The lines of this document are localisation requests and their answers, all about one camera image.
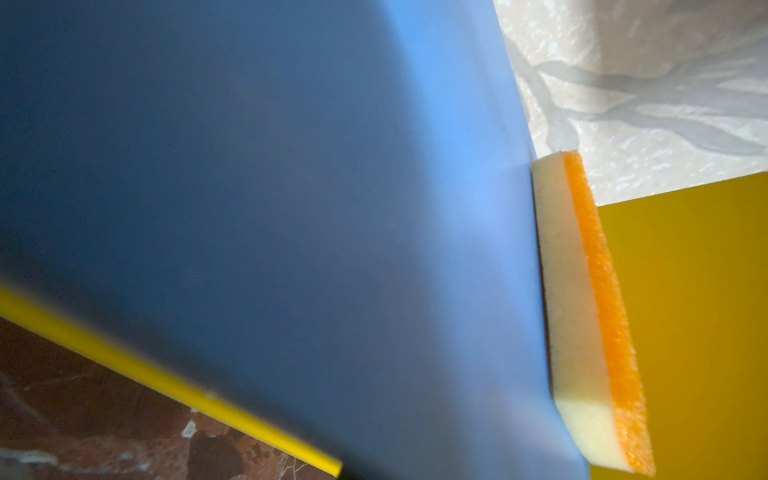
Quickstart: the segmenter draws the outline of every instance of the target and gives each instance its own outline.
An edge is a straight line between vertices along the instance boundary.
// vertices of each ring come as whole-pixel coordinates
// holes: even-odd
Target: brown marble surface
[[[3,480],[331,480],[0,319]]]

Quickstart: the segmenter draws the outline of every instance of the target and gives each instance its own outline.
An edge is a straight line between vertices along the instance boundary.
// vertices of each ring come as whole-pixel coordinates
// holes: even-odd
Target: cream foam sponge
[[[578,152],[531,166],[554,403],[592,464],[656,472],[627,313]]]

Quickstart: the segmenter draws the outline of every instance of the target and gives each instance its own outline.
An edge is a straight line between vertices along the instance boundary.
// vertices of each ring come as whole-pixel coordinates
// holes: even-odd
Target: yellow edge strip
[[[254,418],[228,402],[206,394],[203,389],[171,375],[151,361],[142,359],[82,325],[69,321],[65,316],[57,315],[38,305],[39,303],[29,297],[15,293],[7,285],[0,284],[0,316],[184,405],[200,410],[324,472],[339,476],[339,460]]]

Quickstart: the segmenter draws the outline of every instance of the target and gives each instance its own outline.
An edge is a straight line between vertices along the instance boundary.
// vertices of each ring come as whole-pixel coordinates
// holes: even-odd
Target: yellow plastic
[[[599,212],[637,348],[656,479],[768,478],[768,174]]]
[[[341,462],[0,283],[0,316],[338,476]]]

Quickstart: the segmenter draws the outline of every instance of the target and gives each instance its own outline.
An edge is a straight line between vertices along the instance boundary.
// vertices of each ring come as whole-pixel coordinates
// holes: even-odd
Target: wallpaper
[[[598,204],[768,170],[765,0],[495,0],[537,155]]]

